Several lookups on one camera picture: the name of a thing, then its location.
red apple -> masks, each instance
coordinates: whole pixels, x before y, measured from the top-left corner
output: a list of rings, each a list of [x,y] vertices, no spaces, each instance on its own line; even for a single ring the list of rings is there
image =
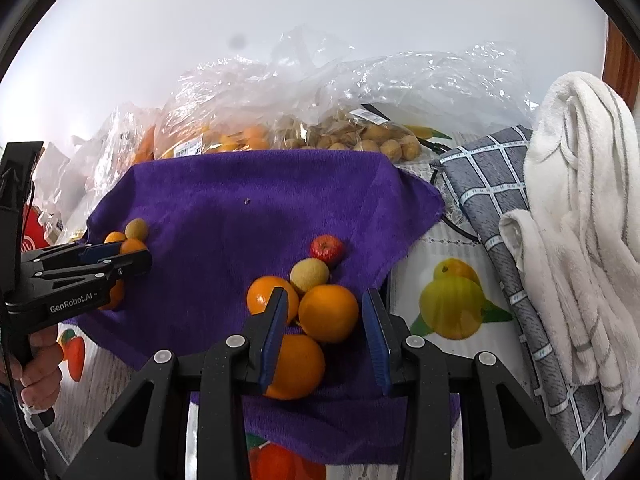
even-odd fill
[[[311,242],[309,254],[333,267],[344,256],[344,244],[332,235],[321,235]]]

black handle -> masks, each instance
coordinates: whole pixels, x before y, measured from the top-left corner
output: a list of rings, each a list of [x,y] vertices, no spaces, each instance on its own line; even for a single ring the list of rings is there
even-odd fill
[[[22,365],[22,369],[33,359],[33,353],[31,353],[31,345],[29,345],[29,337],[26,335],[10,334],[9,336],[9,353],[13,355],[18,362]],[[23,390],[22,383],[16,383],[16,389],[18,394],[18,400],[20,400],[20,392]],[[46,412],[31,415],[30,420],[27,420],[27,425],[33,431],[41,431],[48,428],[56,418],[53,408],[49,408]]]

yellow fruit print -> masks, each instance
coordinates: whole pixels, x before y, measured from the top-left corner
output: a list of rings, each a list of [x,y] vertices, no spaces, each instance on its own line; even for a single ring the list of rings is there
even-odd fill
[[[510,321],[513,318],[484,296],[478,274],[456,258],[440,262],[433,281],[420,294],[420,314],[411,333],[425,336],[432,332],[453,340],[475,334],[483,322]]]

silver screw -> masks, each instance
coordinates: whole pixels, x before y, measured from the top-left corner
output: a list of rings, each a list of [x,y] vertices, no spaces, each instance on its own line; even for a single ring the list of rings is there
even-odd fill
[[[419,335],[411,335],[406,339],[407,346],[411,348],[422,348],[424,346],[424,339]]]
[[[244,337],[242,337],[239,334],[230,335],[229,337],[226,338],[226,345],[229,348],[238,348],[239,346],[242,346],[244,342],[245,342]]]
[[[154,354],[154,361],[159,365],[163,363],[167,363],[171,360],[171,351],[170,350],[158,350]]]
[[[482,352],[478,356],[478,360],[485,366],[493,366],[498,362],[498,359],[491,352]]]

red package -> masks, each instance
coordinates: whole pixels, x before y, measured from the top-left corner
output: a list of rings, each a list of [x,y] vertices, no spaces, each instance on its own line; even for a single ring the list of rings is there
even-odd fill
[[[27,218],[28,206],[24,206],[23,219],[27,219],[27,225],[24,229],[24,237],[22,238],[22,247],[20,250],[25,253],[26,251],[33,251],[34,249],[41,249],[43,247],[49,247],[49,244],[44,239],[44,227],[38,223],[38,211],[35,208],[31,208],[29,217]]]

